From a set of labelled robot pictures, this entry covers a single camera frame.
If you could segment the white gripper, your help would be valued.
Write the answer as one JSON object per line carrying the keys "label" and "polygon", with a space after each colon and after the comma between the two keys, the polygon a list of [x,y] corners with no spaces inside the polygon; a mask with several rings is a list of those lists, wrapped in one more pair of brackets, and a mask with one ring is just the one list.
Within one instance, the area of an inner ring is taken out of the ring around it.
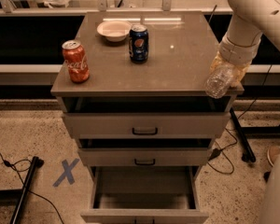
{"label": "white gripper", "polygon": [[217,55],[210,65],[210,73],[218,72],[229,67],[228,63],[234,64],[232,68],[231,87],[235,88],[245,76],[250,63],[256,57],[259,42],[256,45],[243,47],[233,44],[226,35],[223,36]]}

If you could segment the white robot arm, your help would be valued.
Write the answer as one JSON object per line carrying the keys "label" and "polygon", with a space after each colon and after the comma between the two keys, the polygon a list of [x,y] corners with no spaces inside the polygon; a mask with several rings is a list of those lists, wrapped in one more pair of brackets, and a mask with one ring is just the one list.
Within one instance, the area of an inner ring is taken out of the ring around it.
{"label": "white robot arm", "polygon": [[[228,0],[233,11],[228,31],[210,66],[205,92],[224,96],[240,83],[266,36],[280,51],[280,0]],[[259,224],[280,224],[280,153],[270,172]]]}

